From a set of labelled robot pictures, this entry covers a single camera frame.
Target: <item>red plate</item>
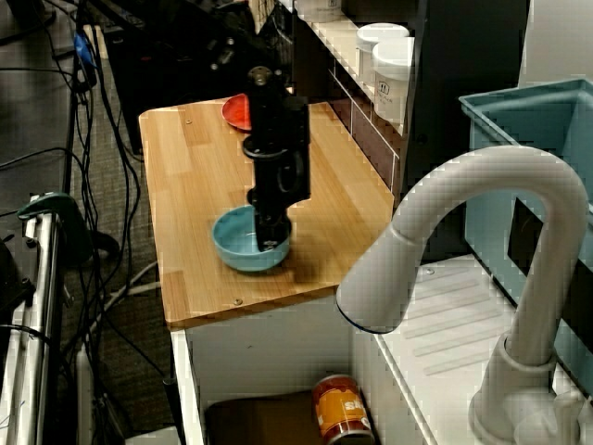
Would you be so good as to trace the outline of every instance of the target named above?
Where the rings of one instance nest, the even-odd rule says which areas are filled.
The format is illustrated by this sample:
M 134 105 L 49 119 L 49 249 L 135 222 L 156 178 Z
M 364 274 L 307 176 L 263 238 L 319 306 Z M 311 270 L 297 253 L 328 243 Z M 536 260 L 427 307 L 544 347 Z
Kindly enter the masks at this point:
M 222 106 L 222 117 L 233 127 L 244 132 L 251 131 L 249 102 L 246 95 L 235 95 Z

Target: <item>can label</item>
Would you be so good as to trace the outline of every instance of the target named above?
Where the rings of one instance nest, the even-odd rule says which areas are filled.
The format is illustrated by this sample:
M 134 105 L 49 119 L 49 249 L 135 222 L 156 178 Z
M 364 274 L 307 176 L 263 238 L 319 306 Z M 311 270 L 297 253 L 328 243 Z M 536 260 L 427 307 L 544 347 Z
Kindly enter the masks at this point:
M 325 437 L 332 427 L 345 421 L 369 424 L 362 400 L 350 389 L 329 389 L 322 394 L 315 408 L 322 437 Z

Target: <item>jar lid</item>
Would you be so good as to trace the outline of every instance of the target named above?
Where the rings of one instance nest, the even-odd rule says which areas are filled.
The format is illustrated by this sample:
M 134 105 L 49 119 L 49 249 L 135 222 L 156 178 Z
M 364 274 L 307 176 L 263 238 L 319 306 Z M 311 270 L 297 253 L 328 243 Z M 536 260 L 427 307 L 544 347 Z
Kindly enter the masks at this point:
M 370 53 L 375 45 L 384 40 L 410 36 L 410 31 L 392 23 L 373 23 L 356 31 L 356 47 Z
M 407 81 L 413 53 L 413 37 L 380 42 L 372 49 L 372 67 L 389 79 Z

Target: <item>white jar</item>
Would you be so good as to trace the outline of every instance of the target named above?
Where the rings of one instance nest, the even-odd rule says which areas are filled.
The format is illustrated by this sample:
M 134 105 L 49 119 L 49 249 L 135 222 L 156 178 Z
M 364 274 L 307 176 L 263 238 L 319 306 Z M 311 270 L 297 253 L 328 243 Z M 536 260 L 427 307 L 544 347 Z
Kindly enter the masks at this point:
M 410 32 L 403 26 L 391 23 L 373 23 L 366 25 L 356 32 L 357 61 L 359 78 L 367 85 L 374 84 L 374 69 L 372 68 L 372 49 L 379 42 L 408 37 Z
M 375 70 L 374 111 L 386 121 L 401 124 L 406 117 L 414 38 L 381 42 L 372 50 Z
M 335 21 L 342 16 L 342 0 L 295 0 L 301 20 L 312 23 Z

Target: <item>orange can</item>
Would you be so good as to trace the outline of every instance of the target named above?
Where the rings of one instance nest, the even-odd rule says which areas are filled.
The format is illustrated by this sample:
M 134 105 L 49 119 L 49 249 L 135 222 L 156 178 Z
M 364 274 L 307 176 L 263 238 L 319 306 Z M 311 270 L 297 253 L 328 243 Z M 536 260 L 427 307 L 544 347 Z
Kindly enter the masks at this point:
M 373 445 L 369 417 L 356 381 L 349 375 L 330 375 L 313 389 L 313 404 L 325 445 Z

